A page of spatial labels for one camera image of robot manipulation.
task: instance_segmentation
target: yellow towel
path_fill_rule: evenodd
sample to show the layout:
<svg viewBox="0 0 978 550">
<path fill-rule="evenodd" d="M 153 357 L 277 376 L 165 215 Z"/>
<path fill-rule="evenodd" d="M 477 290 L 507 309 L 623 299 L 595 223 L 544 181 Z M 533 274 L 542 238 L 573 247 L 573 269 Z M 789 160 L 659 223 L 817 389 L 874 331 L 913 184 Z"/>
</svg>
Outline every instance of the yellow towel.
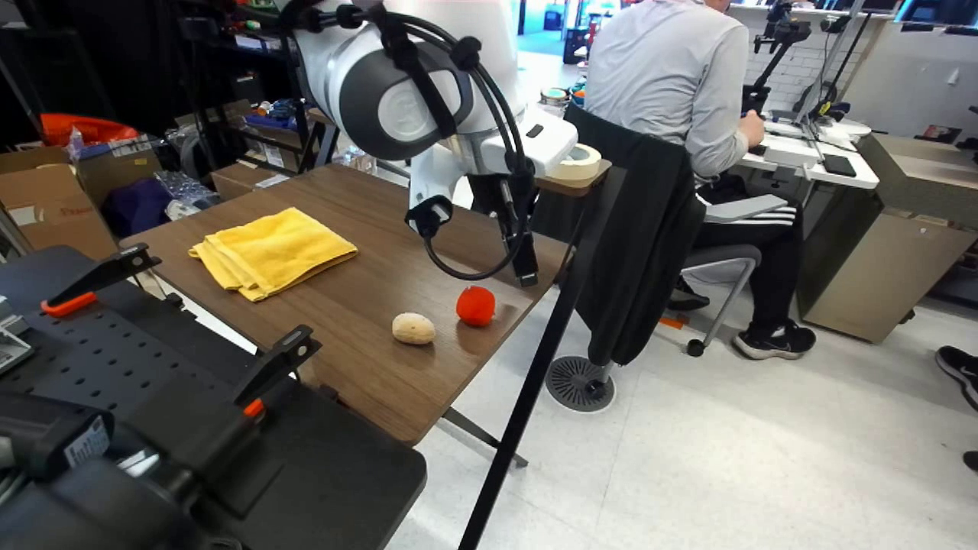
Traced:
<svg viewBox="0 0 978 550">
<path fill-rule="evenodd" d="M 206 235 L 189 247 L 189 256 L 201 260 L 223 290 L 239 290 L 250 302 L 354 254 L 351 241 L 297 207 Z"/>
</svg>

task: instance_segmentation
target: cable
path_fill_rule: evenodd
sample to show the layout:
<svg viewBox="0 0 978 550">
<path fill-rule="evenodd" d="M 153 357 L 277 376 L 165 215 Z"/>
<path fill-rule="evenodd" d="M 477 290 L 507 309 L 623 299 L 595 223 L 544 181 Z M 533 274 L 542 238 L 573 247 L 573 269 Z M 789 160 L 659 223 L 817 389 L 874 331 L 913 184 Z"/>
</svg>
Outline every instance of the cable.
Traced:
<svg viewBox="0 0 978 550">
<path fill-rule="evenodd" d="M 847 71 L 847 64 L 849 64 L 849 57 L 852 57 L 852 52 L 856 52 L 856 45 L 859 45 L 859 39 L 862 39 L 862 32 L 864 32 L 864 28 L 868 28 L 870 18 L 874 18 L 874 14 L 864 13 L 864 18 L 862 18 L 862 25 L 859 25 L 859 30 L 856 30 L 856 38 L 852 38 L 852 43 L 849 43 L 849 48 L 847 48 L 847 57 L 838 64 L 838 72 L 836 72 L 836 80 L 833 80 L 833 93 L 838 93 L 838 80 L 843 76 L 843 71 Z"/>
<path fill-rule="evenodd" d="M 297 25 L 300 18 L 304 18 L 304 13 L 300 13 L 300 8 L 291 8 L 288 18 L 283 18 L 283 25 Z M 470 64 L 470 62 L 460 57 L 460 48 L 469 45 L 469 43 L 456 39 L 448 30 L 443 30 L 443 28 L 434 25 L 434 22 L 425 22 L 425 18 L 415 18 L 415 14 L 405 14 L 405 13 L 384 13 L 384 8 L 380 8 L 380 13 L 372 13 L 372 8 L 357 8 L 357 6 L 341 6 L 341 8 L 337 8 L 337 13 L 321 13 L 321 14 L 311 18 L 311 22 L 307 18 L 307 25 L 309 25 L 311 30 L 324 30 L 324 28 L 337 28 L 337 25 L 340 25 L 340 28 L 351 28 L 351 25 L 365 25 L 365 22 L 371 22 L 371 25 L 377 25 L 377 22 L 383 22 L 383 25 L 397 25 L 405 32 L 418 38 L 423 43 L 448 52 L 454 64 L 470 76 L 470 83 L 477 84 L 479 97 L 486 102 L 490 116 L 493 116 L 493 121 L 495 121 L 495 127 L 498 127 L 498 133 L 502 133 L 502 144 L 506 144 L 506 166 L 507 166 L 507 171 L 511 171 L 511 181 L 521 184 L 521 189 L 517 189 L 517 193 L 521 193 L 521 201 L 526 201 L 522 207 L 517 207 L 514 193 L 511 193 L 511 189 L 502 193 L 502 194 L 506 194 L 507 216 L 511 216 L 511 230 L 507 230 L 511 235 L 506 235 L 507 254 L 506 254 L 502 263 L 495 263 L 495 265 L 486 269 L 486 271 L 461 271 L 461 269 L 448 265 L 448 263 L 434 251 L 434 238 L 425 238 L 425 251 L 429 251 L 432 263 L 434 263 L 441 271 L 454 274 L 454 277 L 479 282 L 479 277 L 498 274 L 502 269 L 507 269 L 507 265 L 517 260 L 517 254 L 522 251 L 522 244 L 526 244 L 529 235 L 533 235 L 533 230 L 529 230 L 529 216 L 533 216 L 533 161 L 526 160 L 522 133 L 521 133 L 521 125 L 517 125 L 517 116 L 514 116 L 507 97 L 502 96 L 502 88 L 498 88 L 498 83 L 490 76 L 490 71 L 479 64 L 479 57 L 474 57 L 474 68 L 464 68 L 464 64 Z"/>
<path fill-rule="evenodd" d="M 507 247 L 511 247 L 507 256 L 506 256 L 502 263 L 495 263 L 493 269 L 486 269 L 486 271 L 460 271 L 460 269 L 454 269 L 454 265 L 434 251 L 434 241 L 425 238 L 429 260 L 432 260 L 441 271 L 446 271 L 446 274 L 454 274 L 454 277 L 461 277 L 461 282 L 484 282 L 484 277 L 493 277 L 493 274 L 498 274 L 502 269 L 507 269 L 507 265 L 514 263 L 514 256 L 521 254 L 522 238 L 507 241 Z"/>
</svg>

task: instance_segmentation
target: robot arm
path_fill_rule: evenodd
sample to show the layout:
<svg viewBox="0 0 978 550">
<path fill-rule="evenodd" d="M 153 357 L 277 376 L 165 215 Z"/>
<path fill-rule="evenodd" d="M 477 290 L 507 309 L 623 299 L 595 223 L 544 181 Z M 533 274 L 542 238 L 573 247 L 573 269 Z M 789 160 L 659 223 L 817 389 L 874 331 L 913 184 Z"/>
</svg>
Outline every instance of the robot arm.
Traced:
<svg viewBox="0 0 978 550">
<path fill-rule="evenodd" d="M 514 175 L 514 185 L 533 185 L 533 175 L 568 155 L 579 131 L 529 107 L 507 0 L 387 0 L 387 8 L 291 0 L 283 28 L 297 38 L 314 103 L 365 152 L 412 161 L 407 221 L 432 241 L 454 216 L 448 194 L 464 175 Z M 409 30 L 409 43 L 387 32 L 390 22 Z"/>
</svg>

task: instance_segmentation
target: black cable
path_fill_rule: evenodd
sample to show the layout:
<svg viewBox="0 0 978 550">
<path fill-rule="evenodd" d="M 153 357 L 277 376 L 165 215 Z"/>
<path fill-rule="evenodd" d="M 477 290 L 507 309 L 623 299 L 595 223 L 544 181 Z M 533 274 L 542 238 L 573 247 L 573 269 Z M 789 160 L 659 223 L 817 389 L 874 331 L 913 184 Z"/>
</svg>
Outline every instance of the black cable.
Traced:
<svg viewBox="0 0 978 550">
<path fill-rule="evenodd" d="M 856 38 L 852 38 L 852 43 L 849 43 L 849 48 L 847 48 L 847 57 L 841 62 L 841 68 L 838 68 L 838 72 L 836 72 L 836 80 L 833 80 L 833 93 L 838 96 L 838 80 L 843 76 L 843 71 L 847 71 L 847 64 L 849 64 L 849 57 L 852 57 L 852 52 L 856 52 L 856 45 L 859 45 L 859 39 L 862 39 L 862 32 L 864 32 L 864 28 L 868 28 L 868 22 L 870 22 L 874 14 L 870 13 L 864 13 L 864 18 L 862 18 L 862 25 L 859 25 L 859 30 L 856 30 Z"/>
<path fill-rule="evenodd" d="M 460 118 L 446 107 L 446 97 L 432 83 L 429 68 L 423 64 L 418 45 L 407 32 L 407 22 L 397 22 L 383 2 L 371 6 L 365 18 L 380 30 L 380 43 L 384 55 L 395 62 L 397 71 L 405 71 L 412 84 L 423 93 L 423 102 L 429 113 L 436 121 L 441 136 L 460 133 Z"/>
<path fill-rule="evenodd" d="M 441 25 L 434 25 L 434 22 L 425 22 L 425 18 L 415 18 L 415 14 L 405 14 L 405 13 L 384 13 L 384 18 L 390 22 L 390 25 L 402 25 L 407 32 L 412 32 L 412 38 L 423 38 L 425 43 L 432 43 L 432 45 L 436 45 L 436 48 L 446 48 L 448 52 L 448 57 L 456 62 L 456 68 L 460 68 L 460 57 L 456 57 L 456 48 L 461 45 L 461 39 L 456 39 L 448 30 L 443 30 Z M 340 14 L 337 13 L 324 13 L 314 25 L 324 25 L 324 28 L 334 28 L 334 25 L 341 25 L 340 22 Z M 493 116 L 493 121 L 495 121 L 495 127 L 498 127 L 498 133 L 502 133 L 502 144 L 506 144 L 506 166 L 511 168 L 511 176 L 514 181 L 521 181 L 521 176 L 526 176 L 526 171 L 533 168 L 529 166 L 529 160 L 526 160 L 526 149 L 522 149 L 522 136 L 521 136 L 521 125 L 517 125 L 517 116 L 514 116 L 514 111 L 511 111 L 511 103 L 507 103 L 507 97 L 502 96 L 502 88 L 498 88 L 498 83 L 490 76 L 490 71 L 484 68 L 484 64 L 474 64 L 470 71 L 464 71 L 469 76 L 470 76 L 470 83 L 479 88 L 479 96 L 484 96 L 484 102 L 486 102 L 486 107 L 490 107 L 490 116 Z M 456 269 L 456 265 L 448 265 L 436 251 L 434 251 L 434 241 L 432 238 L 425 238 L 425 251 L 429 251 L 429 256 L 432 256 L 432 263 L 441 269 L 441 271 L 446 271 L 446 274 L 454 274 L 454 277 L 461 277 L 461 282 L 479 282 L 479 277 L 493 277 L 493 274 L 498 274 L 502 269 L 507 269 L 514 260 L 517 260 L 517 254 L 522 251 L 522 244 L 529 241 L 526 235 L 533 233 L 529 230 L 529 215 L 533 215 L 533 199 L 526 201 L 526 207 L 517 207 L 514 205 L 514 199 L 507 199 L 511 205 L 511 223 L 514 223 L 514 230 L 511 230 L 511 235 L 506 235 L 506 241 L 507 241 L 507 254 L 506 254 L 506 260 L 502 263 L 495 263 L 493 269 L 486 269 L 486 271 L 461 271 L 461 269 Z"/>
<path fill-rule="evenodd" d="M 460 39 L 443 38 L 443 32 L 429 30 L 429 28 L 407 28 L 407 30 L 454 55 L 454 48 L 460 45 Z M 502 144 L 506 144 L 507 155 L 521 155 L 521 160 L 522 160 L 521 125 L 514 121 L 514 116 L 506 116 L 506 113 L 502 113 L 502 111 L 507 111 L 507 102 L 498 102 L 498 97 L 493 96 L 493 84 L 495 84 L 495 83 L 486 76 L 486 68 L 479 64 L 477 71 L 479 71 L 479 72 L 470 72 L 470 83 L 479 88 L 479 96 L 484 96 L 484 102 L 486 102 L 486 107 L 490 107 L 490 113 L 493 113 L 493 121 L 495 121 L 495 127 L 498 127 L 498 133 L 502 133 Z"/>
<path fill-rule="evenodd" d="M 448 45 L 460 45 L 460 39 L 443 30 L 441 25 L 434 22 L 425 22 L 425 18 L 415 18 L 415 14 L 405 14 L 405 13 L 390 13 L 395 22 L 407 22 L 407 25 L 415 25 L 415 28 L 425 28 L 432 32 L 436 32 L 441 39 L 446 39 Z M 514 144 L 517 144 L 517 155 L 522 160 L 522 136 L 521 136 L 521 125 L 517 125 L 517 116 L 511 111 L 511 103 L 506 102 L 506 96 L 498 93 L 495 80 L 490 80 L 486 68 L 479 64 L 477 72 L 490 83 L 490 88 L 495 93 L 495 102 L 502 103 L 507 121 L 511 121 L 511 131 L 514 131 Z"/>
<path fill-rule="evenodd" d="M 507 256 L 506 256 L 502 263 L 495 263 L 493 269 L 486 269 L 486 271 L 460 271 L 460 269 L 454 269 L 454 265 L 434 251 L 434 241 L 425 238 L 429 260 L 432 260 L 441 271 L 446 271 L 446 274 L 454 274 L 454 277 L 460 277 L 460 282 L 484 282 L 484 277 L 498 274 L 502 269 L 507 269 L 507 265 L 514 263 L 514 256 L 521 254 L 521 247 L 522 247 L 522 238 L 521 238 L 517 244 L 511 244 Z"/>
</svg>

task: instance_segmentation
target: wooden table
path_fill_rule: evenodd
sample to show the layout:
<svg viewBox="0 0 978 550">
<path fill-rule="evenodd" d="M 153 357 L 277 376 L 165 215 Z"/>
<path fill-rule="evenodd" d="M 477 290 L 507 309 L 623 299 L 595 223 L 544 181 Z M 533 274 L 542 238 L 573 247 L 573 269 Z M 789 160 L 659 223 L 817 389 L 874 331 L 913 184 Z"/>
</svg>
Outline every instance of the wooden table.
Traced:
<svg viewBox="0 0 978 550">
<path fill-rule="evenodd" d="M 186 251 L 208 233 L 291 205 L 354 241 L 357 256 L 267 302 L 223 293 L 206 265 L 189 260 Z M 429 260 L 423 238 L 405 226 L 405 211 L 407 193 L 402 185 L 350 168 L 321 168 L 128 241 L 148 241 L 149 254 L 162 260 L 156 271 L 167 284 L 259 347 L 268 347 L 291 327 L 309 323 L 324 347 L 307 362 L 304 380 L 330 385 L 390 436 L 418 443 L 553 284 L 566 244 L 534 238 L 542 274 L 533 286 L 517 286 L 511 269 L 479 282 L 498 299 L 498 322 L 474 331 L 456 322 L 456 296 L 469 284 Z M 436 251 L 464 269 L 490 269 L 502 260 L 506 244 L 495 221 L 456 211 L 456 221 L 436 235 Z M 423 313 L 434 322 L 434 347 L 390 338 L 390 317 L 402 313 Z"/>
</svg>

